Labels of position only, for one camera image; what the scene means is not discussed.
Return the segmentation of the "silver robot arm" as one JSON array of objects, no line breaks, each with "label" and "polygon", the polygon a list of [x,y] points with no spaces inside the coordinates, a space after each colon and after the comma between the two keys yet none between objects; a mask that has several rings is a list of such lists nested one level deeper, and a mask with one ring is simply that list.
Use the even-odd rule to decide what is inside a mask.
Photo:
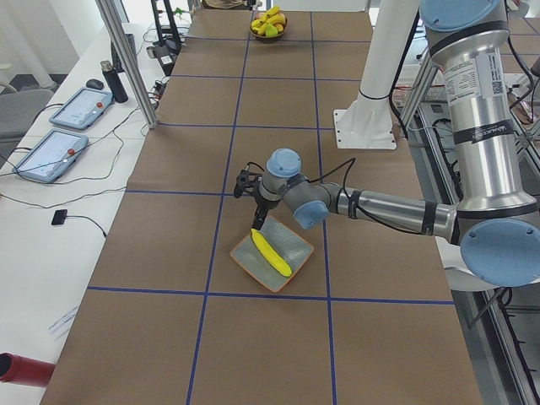
[{"label": "silver robot arm", "polygon": [[256,180],[253,227],[284,203],[309,229],[330,213],[365,219],[412,235],[433,235],[458,246],[476,278],[500,287],[539,280],[539,212],[523,190],[515,128],[500,47],[508,39],[501,1],[384,1],[377,16],[357,99],[335,111],[341,149],[391,149],[388,106],[402,57],[418,22],[429,59],[443,73],[463,196],[454,205],[309,183],[299,155],[272,153]]}]

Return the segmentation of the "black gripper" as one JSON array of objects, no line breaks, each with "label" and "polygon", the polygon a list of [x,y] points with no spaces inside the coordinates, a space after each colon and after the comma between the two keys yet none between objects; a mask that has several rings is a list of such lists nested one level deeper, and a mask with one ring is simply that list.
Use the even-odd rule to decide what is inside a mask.
[{"label": "black gripper", "polygon": [[279,200],[275,200],[275,201],[268,200],[265,197],[262,197],[260,195],[256,195],[255,200],[256,200],[257,209],[255,211],[254,219],[253,219],[251,227],[254,230],[261,230],[262,226],[265,223],[267,212],[272,209],[275,209],[279,204]]}]

